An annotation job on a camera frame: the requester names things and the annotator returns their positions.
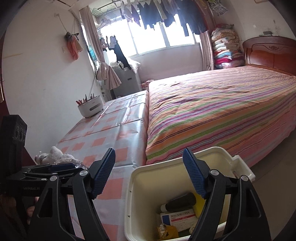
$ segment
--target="plush toy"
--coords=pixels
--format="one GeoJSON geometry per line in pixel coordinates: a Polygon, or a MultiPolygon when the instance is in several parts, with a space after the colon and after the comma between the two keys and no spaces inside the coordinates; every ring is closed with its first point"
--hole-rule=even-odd
{"type": "Polygon", "coordinates": [[[41,153],[41,151],[35,156],[35,163],[37,165],[50,164],[58,165],[65,163],[74,163],[75,166],[81,167],[82,162],[75,159],[74,156],[70,154],[63,154],[62,151],[55,146],[50,148],[49,154],[41,153]]]}

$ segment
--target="silver bolt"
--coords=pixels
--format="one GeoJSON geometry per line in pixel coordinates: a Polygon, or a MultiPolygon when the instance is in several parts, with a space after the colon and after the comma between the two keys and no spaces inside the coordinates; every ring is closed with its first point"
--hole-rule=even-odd
{"type": "Polygon", "coordinates": [[[219,172],[217,170],[213,169],[213,170],[211,170],[211,174],[213,176],[218,176],[219,175],[219,172]]]}
{"type": "Polygon", "coordinates": [[[242,179],[243,181],[245,181],[245,182],[247,182],[247,181],[249,180],[249,178],[248,178],[247,176],[245,176],[245,175],[242,175],[241,179],[242,179]]]}
{"type": "Polygon", "coordinates": [[[52,176],[52,177],[50,177],[50,180],[53,182],[53,181],[55,181],[57,179],[57,176],[52,176]]]}
{"type": "Polygon", "coordinates": [[[85,175],[87,175],[88,174],[88,171],[87,170],[82,170],[80,173],[79,173],[79,175],[81,175],[81,176],[85,176],[85,175]]]}

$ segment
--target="black cylindrical object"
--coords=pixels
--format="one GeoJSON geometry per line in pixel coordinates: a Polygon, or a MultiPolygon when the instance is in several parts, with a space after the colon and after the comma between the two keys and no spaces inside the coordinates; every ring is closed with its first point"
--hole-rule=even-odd
{"type": "Polygon", "coordinates": [[[189,192],[181,197],[173,199],[166,204],[161,205],[161,212],[177,212],[187,208],[191,208],[196,204],[196,198],[192,192],[189,192]]]}

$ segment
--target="white wall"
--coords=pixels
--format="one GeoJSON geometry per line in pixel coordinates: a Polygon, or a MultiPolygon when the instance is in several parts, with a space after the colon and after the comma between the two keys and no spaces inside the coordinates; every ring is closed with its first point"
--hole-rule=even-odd
{"type": "MultiPolygon", "coordinates": [[[[70,12],[46,1],[28,0],[4,40],[6,102],[9,113],[19,114],[28,125],[25,147],[32,157],[48,152],[82,118],[75,100],[89,94],[94,78],[86,50],[78,60],[70,56],[66,31],[55,13],[71,31],[74,17],[70,12]]],[[[100,93],[96,84],[93,92],[100,93]]]]}
{"type": "Polygon", "coordinates": [[[241,41],[258,37],[263,31],[296,39],[282,15],[270,2],[256,4],[254,0],[221,0],[221,3],[228,12],[219,17],[214,13],[216,22],[234,24],[241,41]]]}
{"type": "Polygon", "coordinates": [[[199,44],[153,51],[132,59],[141,63],[141,82],[202,71],[199,44]]]}

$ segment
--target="ridged rubber pad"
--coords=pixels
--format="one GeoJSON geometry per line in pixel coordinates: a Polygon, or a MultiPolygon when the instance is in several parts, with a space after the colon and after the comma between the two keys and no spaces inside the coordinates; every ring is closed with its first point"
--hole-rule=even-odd
{"type": "Polygon", "coordinates": [[[100,195],[103,192],[106,182],[115,164],[115,158],[116,158],[115,150],[110,148],[104,155],[101,166],[97,171],[96,175],[94,176],[94,181],[93,181],[92,191],[91,191],[91,195],[93,196],[93,199],[95,199],[97,195],[100,195]]]}
{"type": "MultiPolygon", "coordinates": [[[[205,189],[205,173],[203,174],[202,171],[199,169],[196,163],[197,161],[201,161],[201,160],[197,160],[189,148],[184,149],[183,162],[189,174],[191,182],[194,186],[194,189],[199,195],[205,198],[207,195],[207,191],[205,189]]],[[[208,170],[204,170],[204,172],[208,173],[210,169],[209,167],[207,168],[208,170]]]]}

